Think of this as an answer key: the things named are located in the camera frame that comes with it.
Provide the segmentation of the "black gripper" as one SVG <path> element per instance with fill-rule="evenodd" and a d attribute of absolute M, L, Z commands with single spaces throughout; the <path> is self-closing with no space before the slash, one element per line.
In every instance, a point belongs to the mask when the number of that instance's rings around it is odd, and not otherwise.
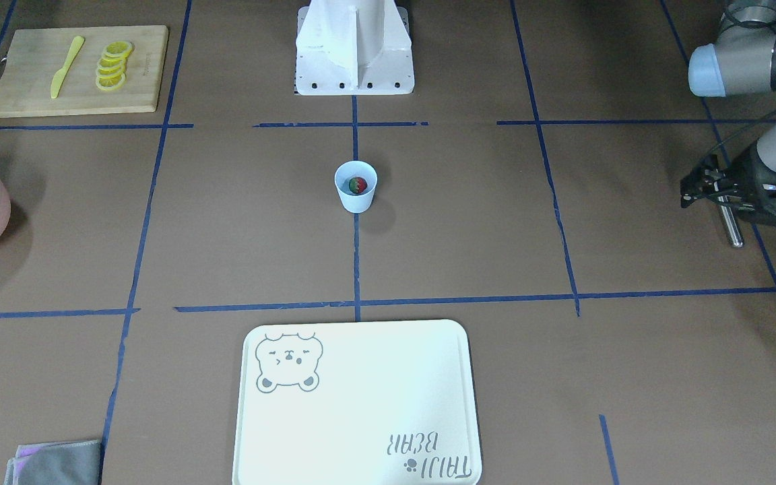
<path fill-rule="evenodd" d="M 680 207 L 708 200 L 721 207 L 767 209 L 776 202 L 776 172 L 761 160 L 757 145 L 745 148 L 731 163 L 727 175 L 735 181 L 736 193 L 732 191 L 732 181 L 721 170 L 719 158 L 704 157 L 681 179 Z M 738 199 L 738 203 L 731 202 L 730 197 Z"/>

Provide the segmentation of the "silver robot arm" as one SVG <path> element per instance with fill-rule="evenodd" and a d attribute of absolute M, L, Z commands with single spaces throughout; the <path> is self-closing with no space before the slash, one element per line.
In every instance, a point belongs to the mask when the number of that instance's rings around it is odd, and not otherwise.
<path fill-rule="evenodd" d="M 776 92 L 776 1 L 723 2 L 717 40 L 693 52 L 688 81 L 702 98 Z M 776 218 L 776 123 L 727 168 L 709 150 L 681 190 L 684 205 L 716 199 Z"/>

